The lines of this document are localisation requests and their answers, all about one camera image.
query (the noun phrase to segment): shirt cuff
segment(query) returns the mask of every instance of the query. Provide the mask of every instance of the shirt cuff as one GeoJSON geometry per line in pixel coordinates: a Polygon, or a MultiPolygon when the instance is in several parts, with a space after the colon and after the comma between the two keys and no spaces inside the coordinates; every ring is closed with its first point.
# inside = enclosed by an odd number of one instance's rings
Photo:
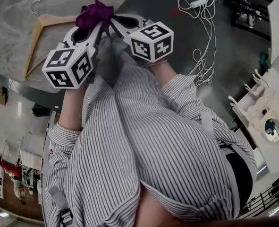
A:
{"type": "Polygon", "coordinates": [[[171,81],[162,87],[162,92],[167,101],[172,102],[184,89],[191,86],[195,76],[176,75],[171,81]]]}
{"type": "Polygon", "coordinates": [[[60,126],[59,123],[48,130],[48,135],[54,144],[65,147],[74,147],[81,131],[72,131],[60,126]]]}

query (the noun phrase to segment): red object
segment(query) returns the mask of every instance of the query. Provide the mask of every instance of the red object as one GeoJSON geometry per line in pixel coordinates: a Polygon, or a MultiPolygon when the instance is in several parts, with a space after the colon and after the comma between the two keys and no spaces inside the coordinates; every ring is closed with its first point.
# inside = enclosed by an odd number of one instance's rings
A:
{"type": "Polygon", "coordinates": [[[174,14],[179,14],[182,15],[182,12],[178,8],[174,8],[170,13],[169,13],[169,18],[173,17],[174,14]]]}
{"type": "Polygon", "coordinates": [[[2,156],[0,156],[0,167],[3,170],[7,170],[7,171],[13,173],[18,178],[22,177],[23,169],[21,166],[15,166],[9,162],[2,161],[1,159],[2,159],[2,156]]]}

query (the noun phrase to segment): concrete floor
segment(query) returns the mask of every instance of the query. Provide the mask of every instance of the concrete floor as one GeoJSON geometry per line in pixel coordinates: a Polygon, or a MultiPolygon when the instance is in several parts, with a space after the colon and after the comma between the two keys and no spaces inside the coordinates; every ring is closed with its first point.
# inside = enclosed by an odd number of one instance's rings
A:
{"type": "MultiPolygon", "coordinates": [[[[30,11],[34,0],[0,0],[0,74],[21,82],[23,67],[31,41],[36,15],[30,11]]],[[[125,0],[100,0],[117,9],[125,0]]],[[[93,0],[42,0],[34,10],[38,14],[57,16],[77,15],[83,5],[93,0]]],[[[44,30],[31,66],[55,49],[72,24],[52,26],[44,30]]],[[[24,82],[26,85],[49,92],[57,92],[45,79],[41,70],[34,71],[24,82]]]]}

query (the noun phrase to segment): light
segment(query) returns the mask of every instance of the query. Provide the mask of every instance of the light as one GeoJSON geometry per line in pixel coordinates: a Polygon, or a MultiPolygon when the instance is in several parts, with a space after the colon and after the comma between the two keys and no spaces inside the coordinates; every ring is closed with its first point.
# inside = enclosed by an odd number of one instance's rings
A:
{"type": "Polygon", "coordinates": [[[0,213],[0,216],[1,216],[2,218],[7,218],[7,217],[9,217],[9,214],[8,214],[8,213],[5,213],[5,212],[1,212],[1,213],[0,213]]]}
{"type": "Polygon", "coordinates": [[[268,217],[275,215],[279,211],[279,206],[268,212],[268,217]]]}
{"type": "Polygon", "coordinates": [[[22,103],[18,102],[17,103],[17,115],[18,115],[18,117],[21,116],[21,113],[22,113],[22,103]]]}
{"type": "Polygon", "coordinates": [[[257,175],[259,175],[262,171],[264,171],[267,168],[267,166],[263,167],[259,172],[257,172],[257,175]]]}

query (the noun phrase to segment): wooden hanger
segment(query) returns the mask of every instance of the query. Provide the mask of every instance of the wooden hanger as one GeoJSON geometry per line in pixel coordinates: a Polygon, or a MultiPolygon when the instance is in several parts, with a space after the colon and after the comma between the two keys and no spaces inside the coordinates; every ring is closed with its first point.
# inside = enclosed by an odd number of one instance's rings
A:
{"type": "Polygon", "coordinates": [[[51,26],[51,25],[64,24],[64,23],[72,23],[72,22],[75,22],[76,17],[77,17],[77,16],[59,17],[59,16],[54,16],[51,14],[43,14],[43,15],[39,16],[36,12],[33,12],[33,13],[38,16],[38,19],[34,23],[34,27],[32,30],[32,36],[31,36],[30,49],[29,49],[27,59],[24,64],[24,80],[26,80],[27,76],[35,68],[37,68],[42,62],[44,62],[47,58],[47,56],[45,56],[30,71],[28,71],[32,55],[34,53],[36,44],[40,38],[40,35],[41,35],[44,27],[51,26]]]}

